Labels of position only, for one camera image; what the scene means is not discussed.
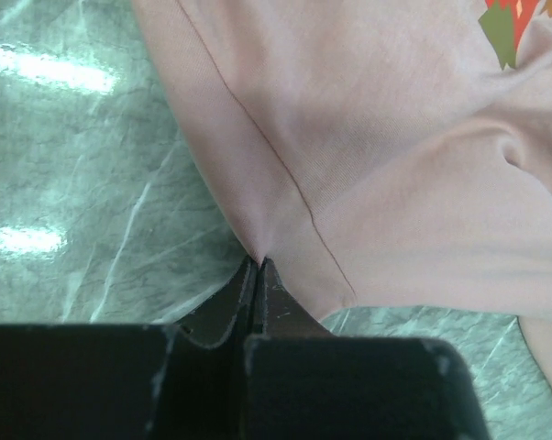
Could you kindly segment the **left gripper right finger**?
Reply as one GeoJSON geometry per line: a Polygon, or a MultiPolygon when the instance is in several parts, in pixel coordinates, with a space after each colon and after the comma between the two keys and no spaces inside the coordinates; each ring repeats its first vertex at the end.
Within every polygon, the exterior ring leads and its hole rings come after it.
{"type": "Polygon", "coordinates": [[[259,269],[253,300],[252,333],[278,338],[332,337],[284,288],[269,258],[259,269]]]}

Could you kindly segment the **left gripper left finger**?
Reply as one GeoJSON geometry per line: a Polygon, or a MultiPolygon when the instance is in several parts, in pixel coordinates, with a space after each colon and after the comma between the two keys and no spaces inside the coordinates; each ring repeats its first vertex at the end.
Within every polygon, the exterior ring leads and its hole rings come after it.
{"type": "Polygon", "coordinates": [[[204,349],[222,346],[233,332],[239,332],[240,324],[247,327],[257,275],[258,265],[245,257],[223,287],[179,320],[181,331],[204,349]]]}

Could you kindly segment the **dusty pink printed t-shirt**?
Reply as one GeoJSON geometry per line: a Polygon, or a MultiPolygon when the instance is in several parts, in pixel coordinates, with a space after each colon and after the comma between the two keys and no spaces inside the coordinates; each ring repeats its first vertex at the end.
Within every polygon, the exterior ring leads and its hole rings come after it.
{"type": "Polygon", "coordinates": [[[238,240],[314,317],[513,314],[552,388],[552,1],[137,1],[238,240]]]}

